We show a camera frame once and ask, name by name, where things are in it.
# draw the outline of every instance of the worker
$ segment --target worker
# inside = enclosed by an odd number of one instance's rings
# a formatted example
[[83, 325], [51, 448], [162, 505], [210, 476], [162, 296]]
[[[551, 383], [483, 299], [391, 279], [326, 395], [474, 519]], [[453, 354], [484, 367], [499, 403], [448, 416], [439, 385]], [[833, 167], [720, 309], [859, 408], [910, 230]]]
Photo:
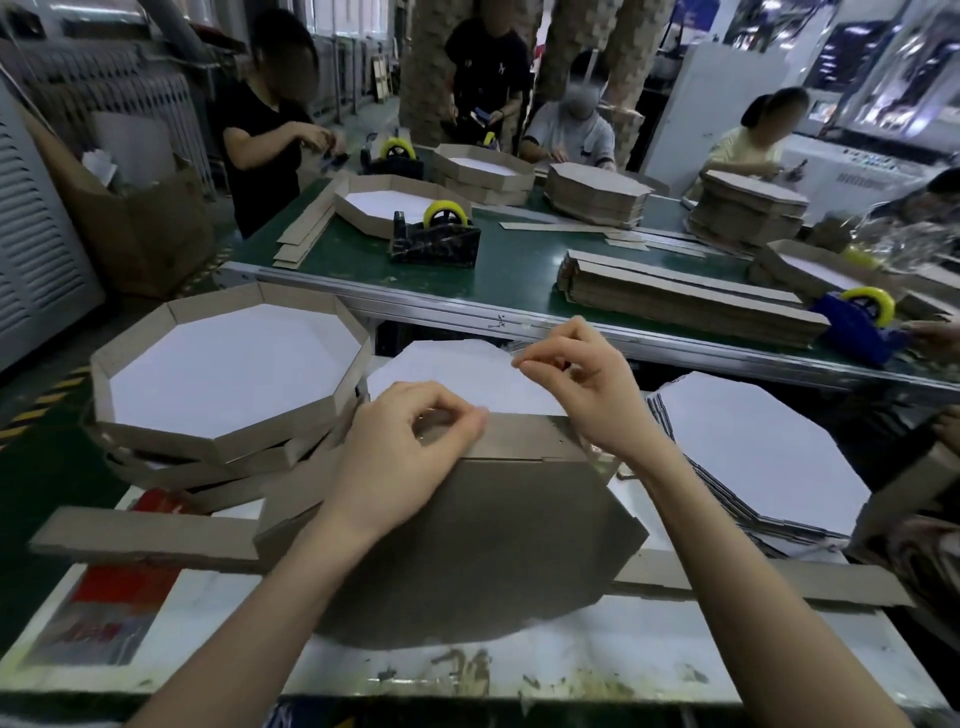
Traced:
[[609, 78], [600, 51], [579, 54], [566, 76], [564, 97], [548, 101], [534, 115], [520, 141], [520, 158], [541, 165], [575, 161], [616, 171], [613, 127], [597, 111]]
[[513, 24], [513, 0], [480, 0], [479, 17], [447, 39], [444, 49], [455, 66], [444, 124], [451, 141], [476, 144], [489, 132], [499, 137], [504, 119], [519, 113], [530, 86], [530, 55]]
[[[911, 725], [736, 526], [653, 418], [630, 365], [603, 336], [574, 318], [514, 365], [558, 400], [588, 441], [640, 476], [757, 725]], [[564, 371], [570, 365], [577, 376]], [[430, 409], [450, 412], [454, 422], [423, 446], [412, 424]], [[487, 415], [437, 382], [398, 382], [361, 405], [323, 507], [128, 725], [258, 728], [338, 587], [379, 539], [426, 504], [480, 437]]]
[[319, 59], [313, 39], [285, 10], [263, 12], [251, 32], [253, 72], [224, 89], [212, 112], [222, 144], [233, 216], [250, 237], [300, 195], [300, 145], [341, 154], [341, 134], [313, 123], [306, 104], [316, 93]]
[[793, 133], [809, 105], [809, 94], [799, 86], [757, 96], [740, 117], [740, 126], [721, 136], [710, 149], [697, 179], [684, 194], [684, 201], [689, 206], [700, 202], [704, 191], [700, 175], [710, 170], [762, 180], [775, 178], [783, 171], [779, 142]]
[[875, 207], [870, 217], [891, 218], [904, 225], [960, 223], [960, 167], [944, 170], [920, 189]]

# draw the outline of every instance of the forearm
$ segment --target forearm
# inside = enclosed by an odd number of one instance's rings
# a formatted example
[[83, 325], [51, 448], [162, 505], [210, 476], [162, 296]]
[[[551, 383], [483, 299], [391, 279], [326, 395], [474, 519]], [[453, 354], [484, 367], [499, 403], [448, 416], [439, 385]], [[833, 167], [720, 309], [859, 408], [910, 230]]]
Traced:
[[254, 169], [275, 159], [296, 140], [293, 126], [284, 124], [259, 136], [227, 141], [227, 154], [237, 169]]
[[513, 116], [514, 114], [520, 111], [520, 106], [523, 104], [523, 97], [518, 95], [512, 96], [510, 101], [500, 110], [504, 116]]
[[550, 153], [547, 150], [530, 139], [520, 141], [520, 148], [516, 153], [523, 161], [529, 161], [531, 164], [550, 158]]
[[908, 726], [847, 647], [770, 566], [664, 439], [628, 463], [657, 507], [744, 705], [759, 725]]
[[131, 728], [258, 728], [344, 577], [372, 542], [318, 517]]

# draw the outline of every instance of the stack of octagonal cardboard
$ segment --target stack of octagonal cardboard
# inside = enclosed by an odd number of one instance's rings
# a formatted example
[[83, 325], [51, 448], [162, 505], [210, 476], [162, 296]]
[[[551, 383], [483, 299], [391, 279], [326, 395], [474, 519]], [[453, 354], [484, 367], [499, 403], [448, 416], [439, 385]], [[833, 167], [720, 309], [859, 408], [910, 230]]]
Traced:
[[523, 205], [536, 179], [533, 164], [467, 144], [441, 144], [433, 169], [438, 184], [480, 205]]
[[645, 184], [616, 172], [564, 162], [550, 166], [544, 196], [554, 208], [578, 220], [632, 228], [651, 192]]
[[690, 213], [690, 231], [720, 243], [761, 246], [796, 236], [809, 200], [770, 182], [709, 171], [704, 193]]
[[330, 294], [255, 283], [171, 301], [93, 354], [84, 427], [123, 479], [225, 508], [350, 420], [371, 355]]

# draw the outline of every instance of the yellow black hazard stripe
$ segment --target yellow black hazard stripe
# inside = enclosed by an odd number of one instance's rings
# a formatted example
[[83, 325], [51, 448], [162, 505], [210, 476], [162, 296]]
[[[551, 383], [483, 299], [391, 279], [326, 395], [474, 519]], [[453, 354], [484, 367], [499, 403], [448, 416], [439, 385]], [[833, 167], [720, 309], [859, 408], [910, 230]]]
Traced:
[[46, 394], [37, 397], [26, 410], [10, 420], [10, 423], [3, 429], [0, 429], [0, 450], [9, 445], [14, 438], [30, 429], [31, 425], [34, 425], [37, 420], [43, 417], [54, 404], [70, 394], [71, 389], [83, 384], [88, 376], [90, 376], [89, 367], [78, 367], [71, 371], [66, 378], [54, 384]]

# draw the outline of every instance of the metal table edge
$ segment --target metal table edge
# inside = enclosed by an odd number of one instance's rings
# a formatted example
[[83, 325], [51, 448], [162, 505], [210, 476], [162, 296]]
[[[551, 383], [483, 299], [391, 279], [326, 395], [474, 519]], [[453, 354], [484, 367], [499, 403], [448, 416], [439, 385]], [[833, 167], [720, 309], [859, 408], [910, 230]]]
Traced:
[[[253, 281], [311, 288], [336, 294], [350, 310], [361, 316], [519, 341], [541, 339], [552, 327], [563, 321], [557, 316], [531, 311], [236, 261], [224, 263], [214, 272], [214, 278], [223, 288]], [[791, 354], [758, 352], [632, 328], [597, 325], [597, 329], [625, 356], [637, 361], [704, 369], [720, 374], [835, 391], [850, 391], [882, 382], [893, 388], [895, 395], [908, 396], [911, 401], [939, 404], [946, 400], [960, 401], [960, 383], [867, 370], [836, 362], [811, 361]]]

